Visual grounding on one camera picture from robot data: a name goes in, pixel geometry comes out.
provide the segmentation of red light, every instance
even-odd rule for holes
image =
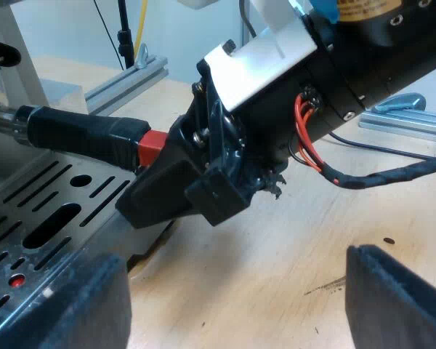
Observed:
[[[12,276],[11,279],[8,281],[8,284],[15,288],[15,287],[19,287],[22,286],[24,284],[25,281],[25,276],[23,274],[18,274],[15,276]]]

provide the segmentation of round hole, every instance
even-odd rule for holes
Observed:
[[[71,178],[70,184],[73,187],[84,187],[88,185],[92,181],[92,177],[87,174],[80,174],[79,176],[75,176]]]
[[[8,284],[13,288],[20,287],[24,284],[25,280],[26,277],[23,274],[16,274],[9,278]]]
[[[423,9],[425,7],[428,7],[429,4],[431,4],[432,0],[420,0],[419,6]]]
[[[395,27],[396,25],[401,24],[404,21],[404,17],[402,15],[398,15],[391,19],[391,25]]]

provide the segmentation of black cable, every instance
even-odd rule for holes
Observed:
[[[295,137],[296,137],[296,132],[294,132],[294,133],[292,134],[292,137],[288,139],[288,150],[289,150],[289,153],[291,154],[291,157],[292,157],[295,161],[299,162],[299,163],[302,164],[302,165],[305,165],[305,166],[310,167],[310,165],[307,164],[307,162],[305,162],[305,160],[303,160],[303,159],[301,159],[300,157],[298,157],[298,156],[296,155],[296,153],[294,152],[294,149],[292,149],[292,143],[294,142],[294,138],[295,138]]]
[[[255,32],[254,27],[250,23],[250,20],[247,18],[245,1],[246,0],[239,0],[239,11],[241,12],[242,21],[249,30],[250,35],[252,35],[252,38],[254,38],[255,36],[257,36],[257,33]]]
[[[346,140],[344,138],[341,138],[340,136],[335,135],[333,132],[329,132],[329,135],[341,143],[351,145],[351,146],[357,147],[357,148],[369,149],[370,151],[379,151],[381,153],[389,153],[389,154],[395,154],[395,155],[400,155],[400,156],[407,156],[409,158],[419,159],[419,160],[429,160],[429,159],[432,159],[434,157],[434,156],[409,153],[408,151],[397,151],[395,149],[378,147],[375,145],[369,145],[369,144],[363,144],[363,143],[357,143],[357,142],[353,142],[351,140]]]
[[[121,66],[121,70],[124,70],[123,63],[121,63],[121,58],[119,57],[119,54],[118,54],[118,50],[116,49],[115,44],[113,43],[110,32],[108,31],[107,25],[105,24],[105,20],[103,19],[102,13],[100,12],[100,9],[99,9],[99,6],[97,5],[96,0],[94,0],[94,5],[97,8],[97,12],[99,12],[100,19],[102,20],[103,26],[105,27],[105,30],[107,31],[107,35],[108,35],[108,38],[110,39],[111,46],[113,46],[113,49],[115,50],[116,57],[118,58],[119,65]]]

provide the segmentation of mark on table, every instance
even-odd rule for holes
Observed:
[[[309,292],[305,292],[304,296],[307,296],[310,293],[313,293],[313,292],[318,291],[320,289],[332,290],[332,289],[339,288],[339,291],[341,291],[342,290],[341,287],[344,286],[345,284],[346,284],[346,277],[342,276],[341,278],[338,278],[337,280],[334,280],[334,281],[330,282],[329,284],[322,285],[322,286],[319,286],[316,289],[313,289],[313,290],[311,290]]]
[[[383,241],[387,244],[391,244],[391,245],[395,244],[395,241],[391,238],[383,238]]]

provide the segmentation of metal stand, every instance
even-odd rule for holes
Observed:
[[[360,115],[358,125],[436,142],[436,113],[425,112],[425,107],[426,101],[421,95],[400,95]]]
[[[132,67],[86,93],[90,114],[109,116],[168,75],[165,57],[148,57],[145,45],[139,57]]]

